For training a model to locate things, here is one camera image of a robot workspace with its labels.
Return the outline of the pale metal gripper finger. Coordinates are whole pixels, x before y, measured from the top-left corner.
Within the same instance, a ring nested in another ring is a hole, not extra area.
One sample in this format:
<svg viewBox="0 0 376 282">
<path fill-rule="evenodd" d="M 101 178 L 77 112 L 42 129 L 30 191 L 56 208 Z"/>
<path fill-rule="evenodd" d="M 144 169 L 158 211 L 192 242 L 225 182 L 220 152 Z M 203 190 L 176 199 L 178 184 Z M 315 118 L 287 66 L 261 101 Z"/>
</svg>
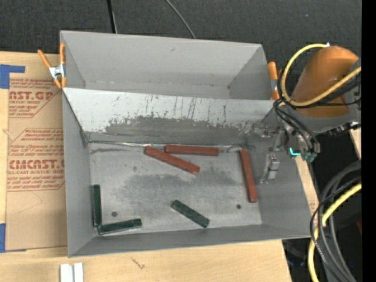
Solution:
<svg viewBox="0 0 376 282">
<path fill-rule="evenodd" d="M 268 154 L 266 157 L 265 167 L 263 174 L 260 177 L 260 183 L 268 183 L 276 179 L 280 161 L 275 154 Z"/>
<path fill-rule="evenodd" d="M 256 126 L 253 128 L 253 132 L 260 137 L 275 137 L 277 134 L 280 133 L 280 129 L 279 128 L 272 129 L 269 127 Z"/>
</svg>

